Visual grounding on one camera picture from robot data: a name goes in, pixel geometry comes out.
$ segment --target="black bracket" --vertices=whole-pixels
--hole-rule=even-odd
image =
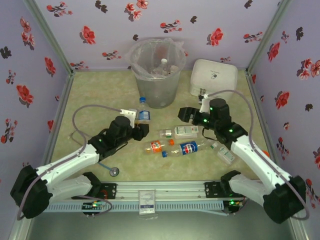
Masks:
[[[235,193],[231,190],[229,181],[234,176],[240,174],[239,171],[233,170],[225,175],[223,175],[220,179],[221,181],[212,181],[204,183],[205,197],[207,199],[212,198],[243,198],[244,196],[238,193]]]

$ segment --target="water bottle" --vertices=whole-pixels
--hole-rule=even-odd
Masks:
[[[151,70],[151,74],[152,75],[162,75],[162,76],[168,75],[168,72],[166,71],[167,62],[168,62],[167,59],[162,58],[160,65],[158,67],[154,68],[153,70]]]
[[[150,124],[150,111],[146,103],[145,97],[140,97],[138,123],[139,124]]]
[[[197,139],[195,141],[189,141],[181,144],[176,144],[162,151],[162,157],[179,157],[188,154],[193,154],[208,148],[212,144],[212,140]]]
[[[236,159],[236,157],[228,150],[228,148],[218,141],[215,141],[210,147],[214,150],[218,158],[228,166],[230,166]]]
[[[175,144],[173,139],[170,140],[155,140],[151,142],[146,142],[143,146],[144,152],[146,154],[156,154],[164,151],[168,146]]]
[[[173,139],[196,139],[199,137],[199,127],[194,125],[181,125],[172,129],[162,129],[159,131],[160,138]]]

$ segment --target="cable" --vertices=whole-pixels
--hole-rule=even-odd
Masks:
[[[302,203],[304,209],[305,209],[305,217],[296,217],[296,216],[292,216],[293,219],[296,219],[296,220],[307,220],[309,219],[310,217],[310,212],[309,212],[309,209],[305,203],[305,201],[302,199],[302,197],[300,196],[300,194],[297,192],[297,190],[291,185],[291,183],[286,179],[284,178],[281,173],[260,153],[258,152],[258,150],[255,148],[254,146],[254,143],[253,143],[253,140],[252,140],[252,132],[253,132],[253,129],[254,129],[254,113],[253,113],[253,110],[252,110],[252,107],[250,105],[250,102],[246,99],[246,97],[236,91],[236,90],[221,90],[221,91],[217,91],[217,92],[214,92],[214,93],[211,93],[208,95],[208,97],[212,97],[214,95],[217,95],[217,94],[222,94],[222,93],[226,93],[226,92],[231,92],[231,93],[235,93],[235,94],[238,94],[245,102],[246,104],[248,105],[249,107],[249,111],[250,111],[250,115],[251,115],[251,125],[250,125],[250,129],[249,129],[249,142],[250,142],[250,145],[252,147],[252,149],[254,150],[254,152],[288,185],[288,187],[294,192],[294,194],[296,195],[296,197],[299,199],[299,201]]]
[[[97,201],[103,201],[103,202],[105,202],[105,203],[107,203],[107,204],[110,205],[110,208],[109,208],[109,209],[107,209],[107,210],[105,210],[105,211],[102,211],[102,212],[99,212],[99,213],[97,213],[97,214],[93,214],[93,215],[89,215],[89,214],[88,214],[88,215],[87,215],[88,217],[95,217],[95,216],[99,216],[99,215],[102,215],[102,214],[106,214],[106,213],[110,212],[110,210],[111,210],[112,207],[113,207],[112,203],[109,202],[109,201],[106,200],[106,199],[97,198],[97,197],[92,197],[92,196],[84,196],[84,195],[80,195],[80,196],[78,196],[78,197],[85,198],[85,199],[91,199],[91,200],[97,200]]]
[[[205,136],[205,129],[204,129],[204,128],[202,128],[202,136],[203,136],[205,139],[208,139],[208,140],[218,141],[217,139],[213,139],[213,138],[211,138],[211,137]]]
[[[85,136],[85,133],[83,131],[81,131],[77,126],[76,126],[76,122],[75,122],[75,118],[76,118],[76,114],[84,109],[84,108],[89,108],[89,107],[98,107],[98,108],[103,108],[103,109],[109,109],[109,110],[113,110],[113,111],[116,111],[116,112],[119,112],[121,113],[121,110],[119,109],[116,109],[116,108],[113,108],[113,107],[108,107],[108,106],[103,106],[103,105],[98,105],[98,104],[89,104],[89,105],[84,105],[84,106],[81,106],[79,107],[77,110],[75,110],[75,112],[73,113],[72,115],[72,125],[74,127],[74,129],[81,135],[81,137],[83,138],[83,145],[81,147],[81,149],[78,151],[78,153],[68,157],[67,159],[49,167],[46,171],[44,171],[43,173],[41,173],[39,176],[37,176],[32,182],[31,184],[29,185],[29,187],[26,189],[24,195],[23,195],[23,198],[22,198],[22,201],[21,201],[21,204],[20,204],[20,207],[18,209],[18,213],[17,213],[17,216],[16,216],[16,219],[18,221],[22,220],[25,216],[22,215],[21,216],[21,213],[22,213],[22,210],[24,209],[24,206],[25,206],[25,203],[26,203],[26,199],[32,189],[32,187],[36,184],[36,182],[38,180],[40,180],[44,175],[46,175],[47,172],[50,172],[51,170],[53,170],[54,168],[76,158],[78,155],[80,155],[86,148],[87,146],[87,139],[86,139],[86,136]]]

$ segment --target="white device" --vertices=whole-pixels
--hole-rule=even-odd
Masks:
[[[238,69],[230,64],[198,59],[195,61],[191,80],[190,93],[194,96],[213,94],[221,90],[236,90]],[[213,98],[229,100],[232,92],[224,92]]]

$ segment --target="floral wallpaper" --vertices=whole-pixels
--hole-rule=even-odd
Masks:
[[[0,239],[5,240],[18,211],[10,190],[23,167],[42,163],[68,73],[23,1],[3,2],[0,22],[5,33],[0,35]]]
[[[309,239],[320,235],[320,1],[292,1],[252,71],[282,167],[305,179]]]
[[[184,41],[187,68],[197,59],[246,68],[280,0],[35,2],[72,69],[107,70],[127,69],[123,56],[148,38]],[[275,44],[270,58],[276,52]]]

